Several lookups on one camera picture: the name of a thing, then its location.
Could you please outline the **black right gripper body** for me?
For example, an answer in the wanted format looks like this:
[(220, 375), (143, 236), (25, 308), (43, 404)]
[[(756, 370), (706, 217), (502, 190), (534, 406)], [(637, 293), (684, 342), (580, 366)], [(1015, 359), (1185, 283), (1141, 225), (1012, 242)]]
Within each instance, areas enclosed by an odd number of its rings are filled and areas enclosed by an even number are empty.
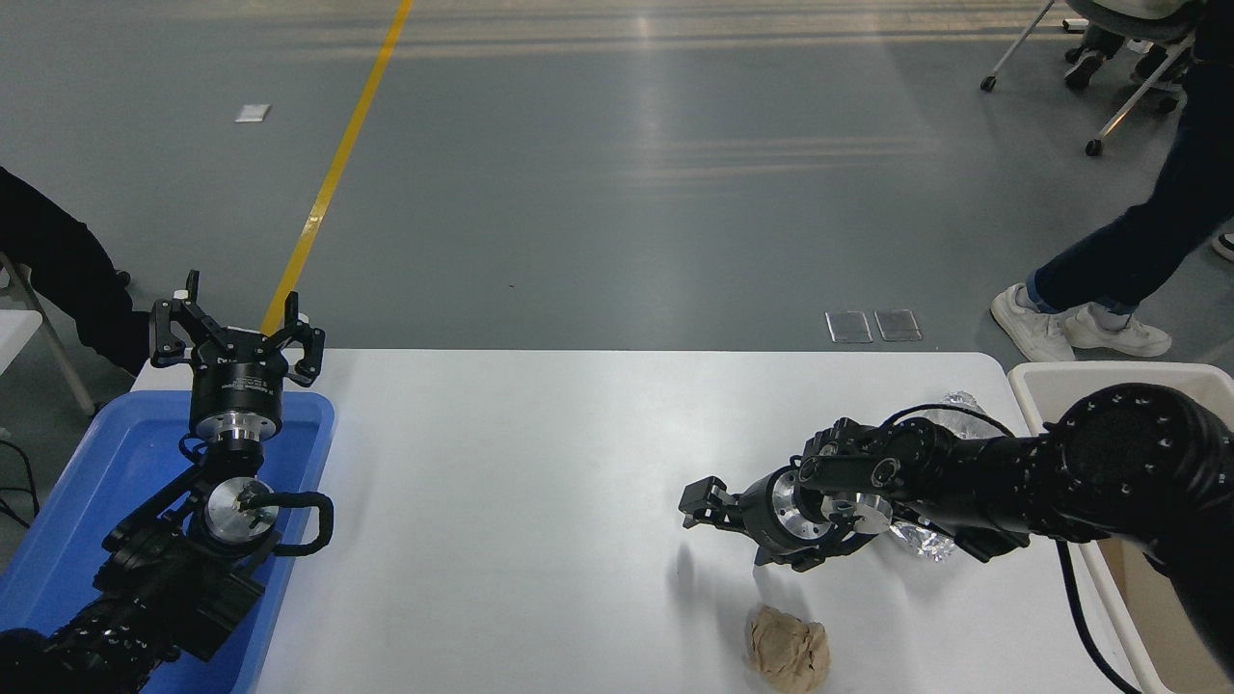
[(758, 550), (754, 566), (789, 566), (797, 572), (823, 563), (832, 524), (798, 500), (796, 468), (781, 468), (759, 479), (738, 500), (744, 531)]

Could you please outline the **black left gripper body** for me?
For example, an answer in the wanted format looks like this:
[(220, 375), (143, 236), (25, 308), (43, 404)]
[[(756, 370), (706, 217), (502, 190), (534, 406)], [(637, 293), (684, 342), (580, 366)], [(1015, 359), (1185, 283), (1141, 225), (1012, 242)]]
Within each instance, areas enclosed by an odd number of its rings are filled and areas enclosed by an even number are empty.
[(283, 378), (289, 364), (283, 357), (226, 357), (206, 345), (191, 353), (193, 387), (189, 417), (204, 421), (227, 412), (260, 414), (283, 420)]

